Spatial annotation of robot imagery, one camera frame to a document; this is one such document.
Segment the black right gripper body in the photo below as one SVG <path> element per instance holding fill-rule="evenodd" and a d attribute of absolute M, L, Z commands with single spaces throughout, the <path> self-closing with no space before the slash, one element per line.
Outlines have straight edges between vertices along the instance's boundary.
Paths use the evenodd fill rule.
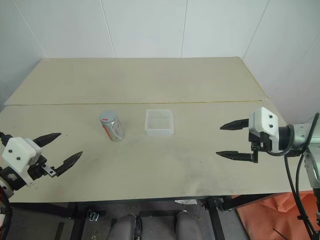
<path fill-rule="evenodd" d="M 251 150 L 254 152 L 267 152 L 272 150 L 272 140 L 265 132 L 260 132 L 257 135 L 248 134 L 248 140 L 251 142 Z"/>

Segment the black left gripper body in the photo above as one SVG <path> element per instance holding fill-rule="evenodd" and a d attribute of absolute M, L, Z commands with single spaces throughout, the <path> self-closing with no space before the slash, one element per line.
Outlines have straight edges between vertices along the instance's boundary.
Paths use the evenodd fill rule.
<path fill-rule="evenodd" d="M 56 176 L 56 171 L 48 166 L 47 159 L 42 155 L 39 156 L 35 164 L 28 168 L 27 173 L 32 180 L 39 179 L 46 175 L 49 175 L 52 178 Z"/>

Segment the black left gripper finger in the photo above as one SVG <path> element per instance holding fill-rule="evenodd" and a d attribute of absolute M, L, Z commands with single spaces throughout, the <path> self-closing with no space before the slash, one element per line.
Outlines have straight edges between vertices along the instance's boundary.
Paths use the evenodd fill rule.
<path fill-rule="evenodd" d="M 64 160 L 63 164 L 54 170 L 55 175 L 59 177 L 60 175 L 68 171 L 78 161 L 78 159 L 81 157 L 82 154 L 83 154 L 83 151 L 80 151 L 70 156 L 66 160 Z"/>
<path fill-rule="evenodd" d="M 53 142 L 56 138 L 58 138 L 61 135 L 60 132 L 50 133 L 46 135 L 39 136 L 33 140 L 35 144 L 37 144 L 40 148 L 50 144 Z"/>

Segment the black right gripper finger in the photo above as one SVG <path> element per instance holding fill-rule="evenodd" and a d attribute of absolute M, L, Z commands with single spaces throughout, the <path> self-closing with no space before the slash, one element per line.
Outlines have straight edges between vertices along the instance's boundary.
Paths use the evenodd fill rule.
<path fill-rule="evenodd" d="M 248 128 L 248 127 L 249 127 L 249 119 L 245 118 L 245 119 L 239 119 L 239 120 L 228 122 L 222 125 L 219 129 L 226 130 L 226 131 L 237 131 L 237 130 L 242 130 L 243 128 Z"/>
<path fill-rule="evenodd" d="M 244 161 L 251 163 L 258 163 L 258 152 L 254 151 L 253 153 L 242 153 L 233 150 L 217 151 L 217 155 L 233 160 L 233 161 Z"/>

